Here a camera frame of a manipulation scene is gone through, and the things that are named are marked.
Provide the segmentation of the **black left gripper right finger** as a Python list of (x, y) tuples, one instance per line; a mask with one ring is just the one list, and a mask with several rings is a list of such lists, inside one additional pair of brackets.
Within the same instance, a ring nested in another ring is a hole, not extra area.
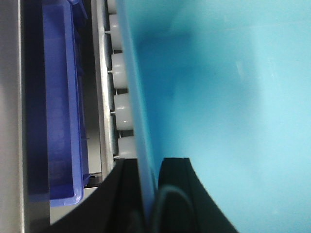
[(199, 181), (189, 158), (162, 161), (149, 231), (237, 232)]

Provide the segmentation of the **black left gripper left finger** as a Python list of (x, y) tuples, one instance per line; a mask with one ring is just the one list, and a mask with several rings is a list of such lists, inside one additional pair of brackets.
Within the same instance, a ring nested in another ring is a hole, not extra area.
[(136, 159), (121, 159), (80, 205), (50, 226), (51, 233), (144, 233)]

